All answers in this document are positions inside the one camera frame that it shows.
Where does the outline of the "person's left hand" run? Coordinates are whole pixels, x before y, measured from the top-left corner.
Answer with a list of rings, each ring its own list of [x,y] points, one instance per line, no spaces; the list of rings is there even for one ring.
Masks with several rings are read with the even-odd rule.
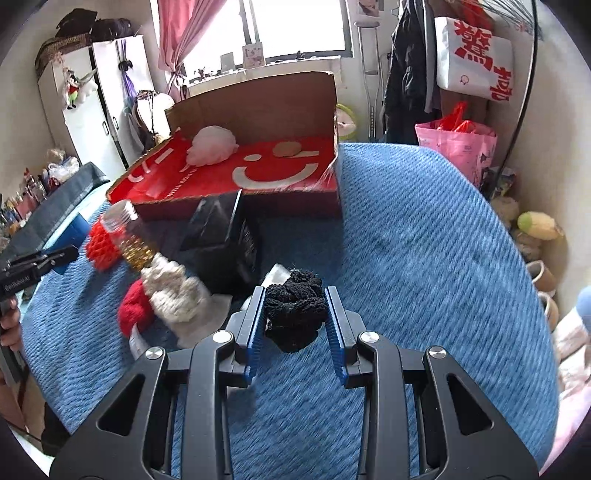
[[[1,316],[1,345],[10,348],[13,352],[22,349],[22,327],[21,327],[21,312],[19,309],[18,300],[12,297],[8,301],[8,309]]]

